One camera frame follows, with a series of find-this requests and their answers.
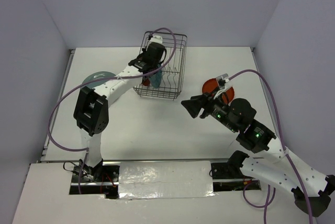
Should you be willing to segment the teal embossed plate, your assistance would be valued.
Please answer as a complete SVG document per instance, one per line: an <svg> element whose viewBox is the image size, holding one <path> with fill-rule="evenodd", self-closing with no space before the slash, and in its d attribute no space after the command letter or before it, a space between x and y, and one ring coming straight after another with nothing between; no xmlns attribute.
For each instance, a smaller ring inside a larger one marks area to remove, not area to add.
<svg viewBox="0 0 335 224"><path fill-rule="evenodd" d="M157 71L149 80L153 88L159 88L162 82L162 70Z"/></svg>

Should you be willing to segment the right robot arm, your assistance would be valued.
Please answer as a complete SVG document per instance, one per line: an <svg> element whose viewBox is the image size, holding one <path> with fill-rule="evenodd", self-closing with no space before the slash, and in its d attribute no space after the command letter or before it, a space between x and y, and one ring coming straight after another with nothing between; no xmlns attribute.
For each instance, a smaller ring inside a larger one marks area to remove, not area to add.
<svg viewBox="0 0 335 224"><path fill-rule="evenodd" d="M232 177L253 177L291 196L303 212L319 217L331 201L334 175L325 175L309 166L282 145L279 137L254 117L256 110L244 98L230 104L204 93L181 102L192 118L212 116L234 133L236 140L250 151L235 151L221 172Z"/></svg>

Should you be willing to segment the light green plate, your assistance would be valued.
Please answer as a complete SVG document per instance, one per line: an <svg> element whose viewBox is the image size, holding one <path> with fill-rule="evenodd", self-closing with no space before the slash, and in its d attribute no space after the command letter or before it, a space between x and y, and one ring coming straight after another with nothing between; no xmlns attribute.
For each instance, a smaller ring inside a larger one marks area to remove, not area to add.
<svg viewBox="0 0 335 224"><path fill-rule="evenodd" d="M113 72L108 72L108 71L99 71L99 72L95 72L92 73L91 75L89 75L88 77L86 77L82 84L86 84L86 86L90 89L93 89L97 86L100 86L102 84L104 84L106 81L101 79L106 79L106 78L110 78L110 77L114 77L116 74L114 74Z"/></svg>

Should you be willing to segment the small orange scalloped plate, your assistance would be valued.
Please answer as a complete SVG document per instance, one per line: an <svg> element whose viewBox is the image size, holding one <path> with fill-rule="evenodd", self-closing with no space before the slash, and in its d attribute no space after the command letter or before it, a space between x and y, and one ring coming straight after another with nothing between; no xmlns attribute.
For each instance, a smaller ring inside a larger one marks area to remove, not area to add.
<svg viewBox="0 0 335 224"><path fill-rule="evenodd" d="M216 88L218 88L218 83L216 79L207 80L202 86L202 93L211 93ZM235 96L235 91L233 87L229 88L227 91L223 92L221 95L221 99L225 104L232 102Z"/></svg>

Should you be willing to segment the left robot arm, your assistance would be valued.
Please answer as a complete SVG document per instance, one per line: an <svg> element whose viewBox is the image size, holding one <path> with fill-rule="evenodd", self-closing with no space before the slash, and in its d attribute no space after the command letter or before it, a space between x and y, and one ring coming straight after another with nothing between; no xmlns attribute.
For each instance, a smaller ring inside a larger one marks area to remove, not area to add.
<svg viewBox="0 0 335 224"><path fill-rule="evenodd" d="M154 39L112 80L93 88L84 86L80 90L74 119L80 128L82 147L88 148L87 158L80 160L80 166L90 181L99 180L103 174L101 138L109 123L109 107L121 95L141 84L148 73L158 69L165 57L163 42Z"/></svg>

